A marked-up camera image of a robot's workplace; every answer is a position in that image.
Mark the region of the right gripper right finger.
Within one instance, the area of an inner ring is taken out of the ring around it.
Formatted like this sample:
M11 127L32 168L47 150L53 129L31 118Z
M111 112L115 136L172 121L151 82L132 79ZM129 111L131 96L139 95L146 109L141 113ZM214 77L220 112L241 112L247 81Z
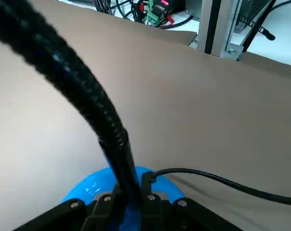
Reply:
M157 194L143 196L142 231L241 231L226 219L182 197L170 203Z

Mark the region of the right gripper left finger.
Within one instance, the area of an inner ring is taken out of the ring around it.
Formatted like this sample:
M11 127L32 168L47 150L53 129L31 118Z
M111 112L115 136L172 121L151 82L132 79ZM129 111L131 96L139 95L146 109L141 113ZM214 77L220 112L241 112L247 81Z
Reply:
M123 209L121 193L104 194L86 205L80 199L70 199L16 228L16 231L107 231L117 206Z

